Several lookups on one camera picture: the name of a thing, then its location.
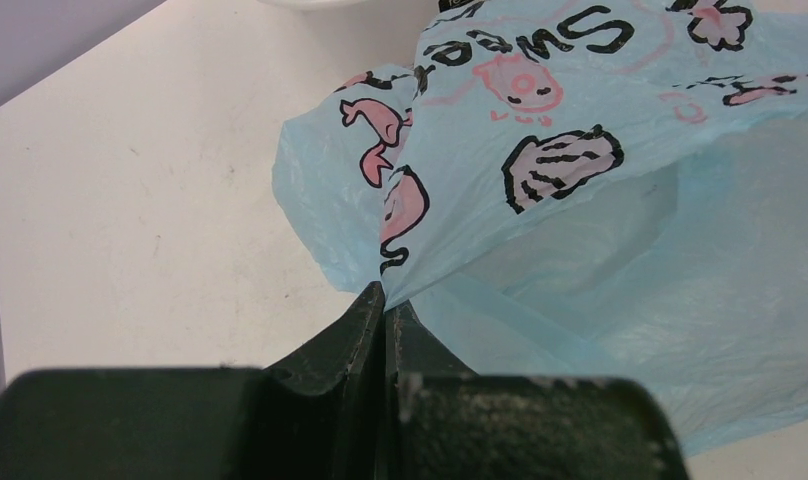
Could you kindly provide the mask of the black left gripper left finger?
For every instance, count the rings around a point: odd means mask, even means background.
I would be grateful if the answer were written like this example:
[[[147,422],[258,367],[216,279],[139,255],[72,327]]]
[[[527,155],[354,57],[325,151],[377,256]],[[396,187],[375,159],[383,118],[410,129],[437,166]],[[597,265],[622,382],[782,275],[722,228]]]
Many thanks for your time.
[[[0,394],[0,479],[332,479],[385,298],[373,282],[273,365],[34,370]]]

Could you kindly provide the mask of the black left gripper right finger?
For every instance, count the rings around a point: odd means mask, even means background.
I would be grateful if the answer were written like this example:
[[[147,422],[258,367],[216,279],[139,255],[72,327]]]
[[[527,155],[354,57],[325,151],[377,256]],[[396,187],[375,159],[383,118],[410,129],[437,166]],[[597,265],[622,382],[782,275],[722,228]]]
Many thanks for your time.
[[[385,479],[685,479],[669,422],[638,383],[479,375],[402,304],[384,318]]]

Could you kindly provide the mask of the light blue plastic bag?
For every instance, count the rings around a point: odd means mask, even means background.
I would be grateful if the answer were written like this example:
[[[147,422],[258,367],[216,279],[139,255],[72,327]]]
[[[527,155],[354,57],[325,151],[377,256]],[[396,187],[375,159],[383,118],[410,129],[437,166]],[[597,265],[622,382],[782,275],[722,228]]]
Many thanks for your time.
[[[808,14],[453,7],[286,121],[272,187],[478,373],[636,380],[691,455],[808,419]]]

